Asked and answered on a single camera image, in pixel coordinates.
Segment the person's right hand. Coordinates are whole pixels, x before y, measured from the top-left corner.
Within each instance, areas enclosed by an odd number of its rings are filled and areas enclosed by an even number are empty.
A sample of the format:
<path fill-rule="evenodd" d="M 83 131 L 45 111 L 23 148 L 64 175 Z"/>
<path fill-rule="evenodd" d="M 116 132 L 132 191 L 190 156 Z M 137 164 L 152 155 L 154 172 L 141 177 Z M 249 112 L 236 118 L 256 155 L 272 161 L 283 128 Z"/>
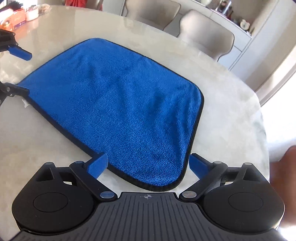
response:
<path fill-rule="evenodd" d="M 280 161 L 270 164 L 270 183 L 285 204 L 280 227 L 295 226 L 295 146 L 291 146 Z"/>

